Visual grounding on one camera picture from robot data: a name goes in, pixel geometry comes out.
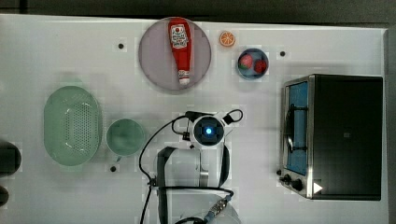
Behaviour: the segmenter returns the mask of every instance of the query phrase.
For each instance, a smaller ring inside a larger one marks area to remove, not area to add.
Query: green basket
[[[44,145],[49,155],[65,166],[90,160],[102,142],[100,106],[87,91],[62,87],[44,108]]]

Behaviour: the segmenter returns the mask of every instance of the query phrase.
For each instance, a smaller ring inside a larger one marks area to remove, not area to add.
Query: red fruit
[[[265,60],[257,60],[254,63],[254,71],[257,73],[263,73],[265,69],[267,68],[267,62]]]
[[[253,65],[253,58],[250,54],[245,54],[239,59],[238,66],[242,69],[249,69]]]

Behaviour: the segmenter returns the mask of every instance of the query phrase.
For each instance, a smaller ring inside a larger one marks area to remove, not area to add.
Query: white tabletop
[[[113,155],[104,139],[92,160],[67,170],[44,148],[44,105],[76,79],[99,101],[104,134],[115,119],[136,119],[151,135],[187,110],[243,109],[228,138],[232,174],[225,185],[235,191],[232,205],[243,223],[388,223],[385,146],[380,202],[308,201],[281,187],[275,174],[283,83],[313,73],[383,76],[385,30],[197,22],[211,43],[212,62],[201,83],[176,93],[150,83],[139,66],[140,37],[154,22],[0,15],[0,137],[22,153],[21,169],[0,178],[10,192],[0,223],[138,223],[148,189],[137,155],[111,173]],[[236,36],[230,49],[218,42],[223,30]],[[235,70],[235,59],[249,46],[269,56],[268,75],[259,81],[241,79]],[[170,129],[162,132],[144,167],[154,171],[158,150],[179,141]],[[147,223],[156,223],[157,197],[148,214]]]

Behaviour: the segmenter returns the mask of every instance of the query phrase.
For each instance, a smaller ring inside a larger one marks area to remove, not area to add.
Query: black oven
[[[282,98],[282,185],[314,200],[380,200],[382,77],[311,75]]]

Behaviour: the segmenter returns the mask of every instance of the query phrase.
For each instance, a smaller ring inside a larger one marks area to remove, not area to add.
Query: green cup
[[[116,162],[122,157],[132,156],[145,144],[146,136],[142,126],[131,119],[119,119],[112,123],[106,134],[107,146],[117,155]]]

